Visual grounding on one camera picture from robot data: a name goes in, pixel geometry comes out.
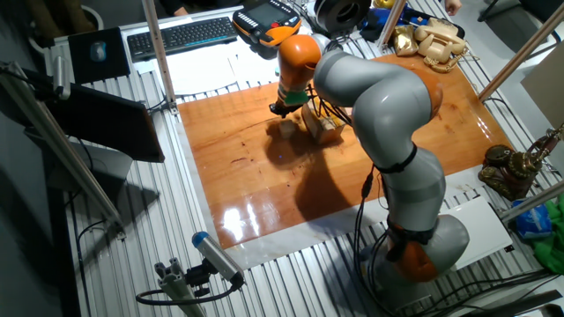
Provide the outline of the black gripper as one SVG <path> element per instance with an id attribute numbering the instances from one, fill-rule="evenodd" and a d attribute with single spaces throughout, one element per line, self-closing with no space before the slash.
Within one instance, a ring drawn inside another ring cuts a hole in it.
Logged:
<path id="1" fill-rule="evenodd" d="M 275 102 L 269 105 L 270 111 L 281 117 L 286 118 L 290 113 L 294 111 L 294 107 L 287 107 L 284 103 Z"/>

